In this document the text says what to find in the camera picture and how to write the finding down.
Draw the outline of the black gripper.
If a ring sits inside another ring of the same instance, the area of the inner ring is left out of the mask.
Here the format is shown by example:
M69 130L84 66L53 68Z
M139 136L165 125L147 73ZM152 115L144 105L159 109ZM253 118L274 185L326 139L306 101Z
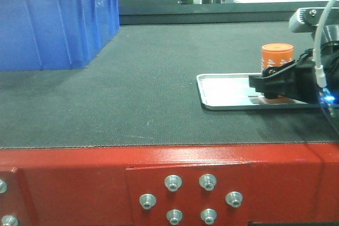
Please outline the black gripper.
M327 82L324 88L317 84L313 48L305 50L298 60L277 67L267 67L262 75L250 75L249 86L267 99L286 97L296 100L293 74L297 70L302 101L310 104L338 104L338 26L330 26L322 31L320 58Z

